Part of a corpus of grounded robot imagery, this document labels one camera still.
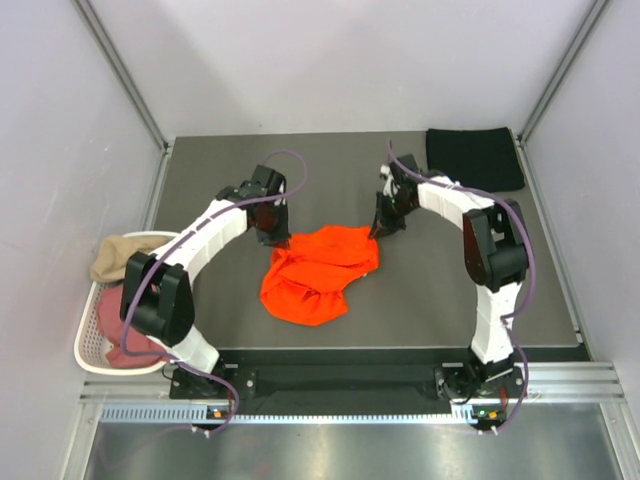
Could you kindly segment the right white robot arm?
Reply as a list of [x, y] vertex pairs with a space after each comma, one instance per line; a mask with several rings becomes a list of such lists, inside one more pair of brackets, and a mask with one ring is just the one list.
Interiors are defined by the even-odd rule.
[[476, 394], [498, 389], [513, 369], [509, 337], [516, 301], [531, 265], [532, 248], [519, 204], [463, 187], [437, 171], [421, 171], [413, 155], [392, 156], [380, 167], [369, 236], [406, 228], [406, 216], [423, 209], [456, 226], [463, 237], [464, 265], [476, 285], [476, 325], [466, 380]]

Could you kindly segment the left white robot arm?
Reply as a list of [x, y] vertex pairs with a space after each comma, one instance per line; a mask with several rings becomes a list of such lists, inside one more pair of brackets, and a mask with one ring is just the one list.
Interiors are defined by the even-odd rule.
[[127, 261], [121, 320], [170, 359], [194, 369], [192, 384], [205, 396], [220, 394], [227, 374], [216, 366], [219, 352], [195, 325], [193, 283], [227, 244], [250, 229], [262, 246], [288, 243], [286, 188], [283, 174], [258, 165], [249, 180], [221, 190], [169, 243], [149, 254], [137, 252]]

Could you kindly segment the orange t shirt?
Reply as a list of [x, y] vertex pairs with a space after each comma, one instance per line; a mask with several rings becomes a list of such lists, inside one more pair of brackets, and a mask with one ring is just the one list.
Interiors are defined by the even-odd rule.
[[260, 290], [266, 311], [304, 327], [345, 315], [347, 287], [379, 267], [378, 244], [369, 233], [367, 226], [328, 225], [274, 249]]

